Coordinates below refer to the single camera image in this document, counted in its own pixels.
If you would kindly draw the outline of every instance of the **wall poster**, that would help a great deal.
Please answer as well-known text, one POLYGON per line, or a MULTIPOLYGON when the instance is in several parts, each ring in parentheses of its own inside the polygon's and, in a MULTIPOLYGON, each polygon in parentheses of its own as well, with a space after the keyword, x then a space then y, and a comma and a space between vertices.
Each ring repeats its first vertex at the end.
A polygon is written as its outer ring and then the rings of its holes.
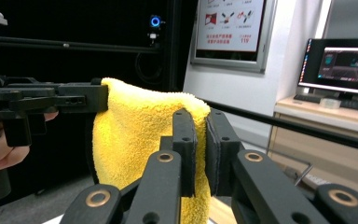
POLYGON ((199 0, 192 63, 264 71, 276 0, 199 0))

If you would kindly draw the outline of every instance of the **human hand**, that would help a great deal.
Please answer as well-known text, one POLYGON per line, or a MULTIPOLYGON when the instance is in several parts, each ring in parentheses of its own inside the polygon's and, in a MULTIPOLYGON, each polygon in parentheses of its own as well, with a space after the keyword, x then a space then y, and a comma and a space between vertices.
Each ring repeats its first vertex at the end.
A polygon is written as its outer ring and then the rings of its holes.
MULTIPOLYGON (((58 112, 45 114, 45 120, 54 119, 57 115, 58 112)), ((0 130, 0 170, 22 162, 29 151, 29 147, 9 147, 4 130, 0 130)))

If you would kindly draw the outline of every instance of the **yellow towel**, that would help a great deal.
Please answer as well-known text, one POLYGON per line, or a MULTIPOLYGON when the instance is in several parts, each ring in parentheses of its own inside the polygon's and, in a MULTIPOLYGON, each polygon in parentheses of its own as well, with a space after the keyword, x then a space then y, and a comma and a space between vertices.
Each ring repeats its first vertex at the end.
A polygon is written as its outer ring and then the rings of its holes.
POLYGON ((142 176, 148 157, 159 150, 161 136, 172 136, 172 114, 185 108, 192 116, 198 146, 196 197, 182 198, 182 223, 206 223, 211 193, 204 172, 206 124, 210 107, 183 92, 158 92, 104 78, 108 110, 94 120, 93 159, 101 184, 123 189, 142 176))

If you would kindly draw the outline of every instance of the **wooden desk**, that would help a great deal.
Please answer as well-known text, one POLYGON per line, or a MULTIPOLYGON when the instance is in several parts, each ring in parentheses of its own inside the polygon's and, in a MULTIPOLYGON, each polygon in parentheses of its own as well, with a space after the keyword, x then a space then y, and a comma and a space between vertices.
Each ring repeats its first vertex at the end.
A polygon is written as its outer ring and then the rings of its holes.
MULTIPOLYGON (((325 129, 334 133, 358 137, 358 111, 327 109, 318 104, 301 102, 293 97, 275 105, 275 117, 299 124, 325 129)), ((279 163, 303 171, 304 163, 288 159, 280 152, 314 165, 312 175, 345 185, 358 191, 358 149, 273 127, 268 145, 270 157, 279 163)))

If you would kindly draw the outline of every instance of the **computer monitor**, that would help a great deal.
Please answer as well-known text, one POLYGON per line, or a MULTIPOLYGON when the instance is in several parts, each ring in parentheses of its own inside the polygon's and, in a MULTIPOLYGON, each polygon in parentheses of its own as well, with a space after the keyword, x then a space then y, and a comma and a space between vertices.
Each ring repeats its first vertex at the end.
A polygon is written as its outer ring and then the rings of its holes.
POLYGON ((309 39, 298 86, 358 96, 358 39, 309 39))

